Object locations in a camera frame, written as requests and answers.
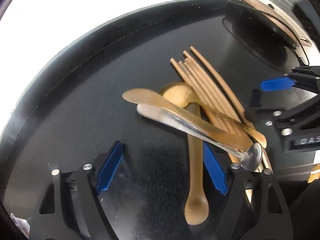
screw head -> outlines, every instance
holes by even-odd
[[[281,114],[282,114],[281,111],[275,111],[275,112],[272,113],[273,116],[279,116]]]
[[[291,128],[283,129],[283,130],[281,131],[281,134],[282,134],[283,136],[290,135],[290,134],[292,134],[292,129],[291,129]]]
[[[270,126],[272,125],[272,122],[271,121],[266,121],[266,126]]]
[[[55,169],[55,170],[51,171],[51,175],[52,175],[52,176],[56,176],[56,175],[58,175],[59,173],[60,173],[60,170],[59,170],[59,169]]]
[[[267,174],[267,175],[271,175],[272,174],[272,171],[270,169],[264,169],[263,170],[263,173],[264,174]]]
[[[82,169],[84,169],[85,171],[91,170],[92,169],[92,164],[91,163],[87,163],[87,164],[83,165]]]
[[[239,170],[241,166],[239,163],[231,163],[230,167],[234,170]]]

black tray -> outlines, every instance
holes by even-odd
[[[142,118],[121,94],[136,87],[159,91],[181,80],[169,60],[183,59],[183,50],[193,45],[248,107],[252,89],[282,72],[223,26],[227,2],[181,0],[143,8],[97,27],[55,56],[25,91],[2,135],[0,196],[7,211],[30,217],[53,169],[74,171],[119,140],[124,159],[100,196],[119,239],[209,236],[225,197],[205,171],[209,218],[190,227],[183,214],[187,136]],[[287,60],[296,61],[291,51]],[[299,98],[287,90],[264,100],[265,106],[290,108]]]

kitchen utensil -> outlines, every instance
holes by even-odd
[[[144,117],[191,134],[231,153],[239,158],[241,166],[247,171],[255,171],[261,163],[263,148],[259,143],[254,143],[247,151],[240,153],[225,144],[212,140],[208,135],[197,130],[193,125],[190,125],[188,122],[183,120],[181,116],[176,115],[165,108],[147,104],[138,104],[137,112]]]
[[[188,107],[190,105],[193,105],[194,103],[196,103],[198,106],[203,105],[203,103],[198,99],[198,97],[194,93],[193,89],[184,82],[170,83],[164,86],[159,93],[169,102],[181,108]],[[198,117],[201,117],[200,109],[199,111],[196,111],[196,113],[192,113],[197,115]],[[215,185],[216,189],[222,191],[223,194],[226,194],[228,192],[228,188],[225,185],[225,174],[221,169],[219,163],[211,153],[209,147],[205,145],[205,143],[203,148],[205,150],[203,151],[203,154],[201,154],[201,159],[202,155],[205,155],[203,161],[206,165],[212,183]]]
[[[197,103],[191,103],[186,110],[200,116]],[[186,222],[189,225],[199,225],[209,215],[209,203],[203,190],[203,141],[188,134],[190,187],[187,202],[184,208]]]
[[[220,76],[220,74],[213,68],[213,66],[193,46],[190,47],[190,50],[198,57],[198,59],[203,63],[203,65],[205,65],[205,67],[214,76],[215,80],[219,83],[219,85],[224,90],[225,94],[230,99],[231,103],[233,104],[235,110],[237,111],[238,115],[241,117],[241,120],[244,122],[244,124],[246,124],[247,126],[250,126],[254,129],[254,125],[252,124],[252,122],[250,122],[246,118],[246,116],[244,115],[244,108],[243,108],[242,104],[240,103],[240,101],[238,100],[236,95],[233,93],[231,88],[228,86],[228,84],[225,82],[225,80]],[[191,57],[188,53],[184,52],[184,55],[186,57],[190,57],[196,63],[195,59],[193,59],[193,57]],[[170,62],[174,65],[175,69],[177,69],[177,65],[174,64],[175,63],[174,59],[171,59]],[[265,168],[272,170],[268,155],[266,154],[265,151],[263,151],[263,164],[264,164]],[[262,169],[263,169],[263,166],[260,165],[259,171],[261,172]]]
[[[201,136],[201,139],[214,140],[241,150],[247,150],[252,145],[252,141],[249,138],[218,129],[187,110],[172,104],[152,90],[142,88],[131,89],[124,92],[122,97],[131,103],[146,104],[166,109],[171,113],[171,117],[174,117],[177,121],[179,120],[180,126],[188,128],[188,133],[194,136],[197,134],[198,137]]]
[[[225,115],[225,114],[223,114],[213,108],[210,108],[209,106],[206,106],[204,103],[202,103],[199,100],[199,98],[195,94],[194,90],[184,82],[170,83],[161,89],[160,94],[163,95],[163,97],[165,99],[167,99],[171,103],[173,103],[176,106],[179,106],[181,108],[186,107],[190,103],[196,102],[203,109],[205,109],[207,111],[211,111],[215,115],[217,115],[221,118],[224,118],[228,122],[231,122],[232,124],[243,129],[251,137],[253,137],[258,143],[260,143],[263,148],[267,147],[267,139],[265,138],[265,136],[263,134],[259,133],[257,130],[255,130],[247,125],[244,125],[240,122],[237,122],[236,120],[230,118],[229,116],[227,116],[227,115]]]
[[[198,82],[198,80],[191,75],[186,66],[180,61],[179,63],[176,62],[173,58],[170,59],[171,64],[174,66],[174,68],[176,69],[176,71],[179,73],[179,75],[181,76],[181,78],[190,86],[194,89],[194,91],[196,92],[198,98],[204,102],[206,105],[210,106],[210,107],[214,107],[217,108],[217,101],[211,101],[209,95],[207,95],[201,84]],[[209,80],[208,82],[206,82],[206,85],[210,85],[210,81],[212,83],[212,80],[210,79],[210,77],[208,77]],[[224,131],[229,131],[231,133],[235,133],[238,135],[241,135],[243,133],[244,136],[247,137],[247,134],[245,132],[240,133],[240,129],[236,130],[232,130],[231,127],[227,126],[226,122],[224,119],[216,116],[214,113],[212,113],[211,111],[206,111],[205,113],[210,121],[211,124],[213,124],[214,126],[224,130]],[[239,160],[233,156],[232,154],[228,153],[229,158],[232,162],[237,162],[239,163]]]
[[[284,41],[288,43],[288,45],[292,46],[293,49],[299,47],[299,41],[295,36],[298,37],[297,33],[293,28],[289,29],[287,26],[290,24],[284,19],[280,14],[278,14],[274,9],[269,7],[267,4],[262,3],[259,0],[241,0],[244,4],[249,5],[257,10],[264,11],[268,14],[271,14],[273,17],[263,14],[260,12],[252,11],[252,18],[259,19],[262,23],[264,23],[270,30],[277,33]]]

wooden chopstick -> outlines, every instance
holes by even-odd
[[[228,97],[230,98],[231,102],[237,109],[239,115],[243,119],[244,123],[248,126],[254,128],[252,122],[250,122],[244,115],[244,108],[240,103],[239,99],[233,93],[231,88],[225,82],[225,80],[220,76],[220,74],[212,67],[212,65],[198,52],[193,46],[190,47],[190,50],[198,57],[198,59],[205,65],[205,67],[210,71],[210,73],[214,76],[214,78],[218,81],[220,86],[224,89]]]
[[[184,63],[184,65],[186,66],[186,68],[188,69],[188,71],[191,73],[191,75],[193,75],[193,77],[197,80],[198,85],[202,88],[203,90],[203,94],[207,95],[209,97],[209,105],[211,107],[213,107],[214,109],[218,110],[219,112],[223,112],[223,106],[217,104],[217,101],[220,101],[220,99],[218,97],[214,97],[213,95],[209,95],[208,94],[208,89],[206,87],[203,86],[203,81],[199,80],[199,75],[197,75],[196,71],[194,70],[194,68],[186,61]],[[229,131],[231,133],[235,133],[235,134],[239,134],[237,132],[237,130],[235,129],[235,126],[232,125],[231,123],[229,123],[226,120],[223,120],[222,118],[219,117],[220,122],[223,123],[224,126],[224,130]]]
[[[193,90],[195,91],[198,98],[202,102],[204,102],[205,104],[208,104],[208,99],[205,97],[204,93],[200,90],[200,88],[198,86],[196,86],[196,82],[194,80],[192,80],[193,77],[187,75],[185,67],[183,66],[183,63],[181,61],[179,63],[177,63],[173,58],[170,60],[170,62],[174,66],[174,68],[177,70],[177,72],[179,73],[181,78],[184,80],[184,82],[193,88]],[[219,122],[219,119],[213,113],[209,113],[207,116],[208,116],[210,122],[214,126],[220,128],[220,129],[223,129],[222,123]]]
[[[218,86],[215,84],[215,82],[210,78],[210,76],[205,72],[205,70],[199,65],[199,63],[186,51],[183,52],[183,54],[186,56],[185,61],[191,61],[193,64],[193,67],[196,69],[196,72],[200,76],[200,78],[203,80],[203,86],[214,88],[214,93],[209,90],[209,93],[211,95],[217,95],[219,96],[221,102],[217,102],[218,104],[220,103],[225,109],[226,115],[229,117],[237,120],[240,122],[240,119],[234,109],[232,108],[231,104],[229,101],[226,99],[226,97],[223,95],[221,90],[218,88]]]
[[[195,65],[193,64],[193,61],[191,61],[189,57],[186,58],[185,60],[185,66],[187,66],[190,72],[194,76],[196,76],[196,79],[198,80],[199,85],[203,88],[204,93],[207,94],[207,96],[209,97],[210,103],[211,105],[214,106],[214,109],[217,109],[218,111],[225,114],[229,113],[228,116],[231,118],[236,116],[236,113],[234,112],[232,106],[226,100],[225,96],[221,93],[220,89],[216,86],[215,83],[212,82],[212,80],[206,73],[200,73],[195,69]],[[239,129],[238,127],[232,125],[227,120],[223,119],[222,121],[227,125],[229,132],[235,133],[241,136],[245,136],[245,137],[248,136],[242,129]]]

wooden utensil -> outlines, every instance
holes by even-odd
[[[186,110],[200,117],[197,103],[191,103]],[[209,215],[209,203],[203,190],[203,141],[188,134],[190,187],[184,216],[189,225],[195,226],[204,222]]]
[[[182,77],[182,79],[185,81],[185,83],[187,83],[189,86],[191,86],[194,89],[198,98],[202,102],[204,102],[205,104],[210,105],[209,97],[204,93],[202,87],[200,86],[200,84],[198,82],[196,82],[195,78],[193,76],[187,74],[187,71],[186,71],[183,63],[176,62],[174,60],[174,58],[170,59],[170,62],[174,66],[176,71],[179,73],[179,75]],[[219,122],[220,118],[218,116],[216,116],[214,113],[206,111],[206,115],[208,116],[210,122],[214,126],[220,128],[220,129],[223,129],[225,131],[228,131],[227,127],[223,124],[223,122]],[[228,153],[228,156],[232,162],[240,163],[238,158],[236,158],[232,154]]]

